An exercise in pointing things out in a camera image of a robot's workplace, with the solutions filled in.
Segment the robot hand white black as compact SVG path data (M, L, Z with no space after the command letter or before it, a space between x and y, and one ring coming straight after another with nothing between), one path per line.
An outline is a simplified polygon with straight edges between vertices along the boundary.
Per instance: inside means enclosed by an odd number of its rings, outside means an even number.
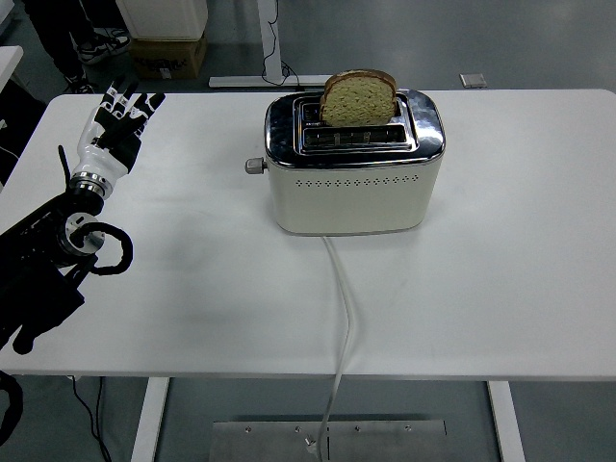
M79 164L73 169L73 188L98 189L108 197L119 178L135 165L141 150L141 136L150 118L163 104L163 93L140 93L137 85L124 90L121 77L113 80L98 106L92 110L78 142Z

